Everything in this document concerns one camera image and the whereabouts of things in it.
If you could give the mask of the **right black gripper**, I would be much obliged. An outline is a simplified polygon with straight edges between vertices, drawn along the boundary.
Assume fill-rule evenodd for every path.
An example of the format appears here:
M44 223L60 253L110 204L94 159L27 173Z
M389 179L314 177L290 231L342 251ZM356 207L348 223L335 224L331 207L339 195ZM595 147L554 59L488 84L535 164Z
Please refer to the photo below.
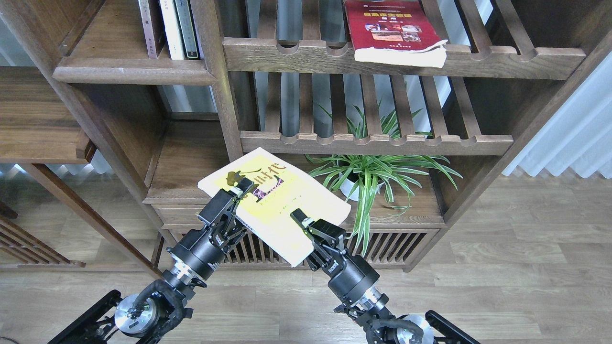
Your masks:
M311 270L329 276L328 287L335 296L346 306L374 306L381 297L375 287L380 275L363 257L346 251L346 231L324 219L314 221L299 208L290 216L314 246L306 262Z

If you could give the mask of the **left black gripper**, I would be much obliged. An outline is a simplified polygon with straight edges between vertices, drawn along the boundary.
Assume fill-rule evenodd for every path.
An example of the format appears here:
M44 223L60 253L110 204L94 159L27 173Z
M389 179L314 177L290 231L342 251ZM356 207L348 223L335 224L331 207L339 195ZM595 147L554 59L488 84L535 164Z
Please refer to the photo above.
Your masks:
M173 268L166 273L180 281L197 279L206 281L220 266L225 255L247 233L241 221L234 220L235 209L246 193L254 188L254 182L243 178L230 190L219 190L197 214L205 224L202 229L191 229L173 248Z

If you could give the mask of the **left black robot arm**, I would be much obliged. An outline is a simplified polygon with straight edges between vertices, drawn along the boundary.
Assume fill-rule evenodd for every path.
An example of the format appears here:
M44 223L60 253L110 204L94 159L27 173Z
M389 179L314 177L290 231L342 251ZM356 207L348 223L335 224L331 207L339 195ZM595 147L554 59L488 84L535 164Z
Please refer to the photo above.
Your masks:
M242 179L230 190L219 190L198 215L203 228L190 230L168 249L175 263L161 279L125 298L117 290L110 291L52 343L105 344L115 331L121 331L140 344L156 344L183 319L190 318L193 311L186 303L194 296L194 289L206 287L206 280L246 233L235 211L253 186L249 179Z

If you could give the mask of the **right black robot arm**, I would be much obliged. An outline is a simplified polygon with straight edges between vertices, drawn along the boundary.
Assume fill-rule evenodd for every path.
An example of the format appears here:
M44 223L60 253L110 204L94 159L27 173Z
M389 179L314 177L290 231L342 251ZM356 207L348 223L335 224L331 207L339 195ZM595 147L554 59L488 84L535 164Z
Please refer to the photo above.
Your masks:
M361 256L345 248L346 231L326 220L313 220L300 209L291 217L312 241L306 261L311 270L329 276L328 287L341 301L336 313L348 315L364 331L370 344L474 344L476 340L435 311L424 317L394 316L388 296L379 292L380 275Z

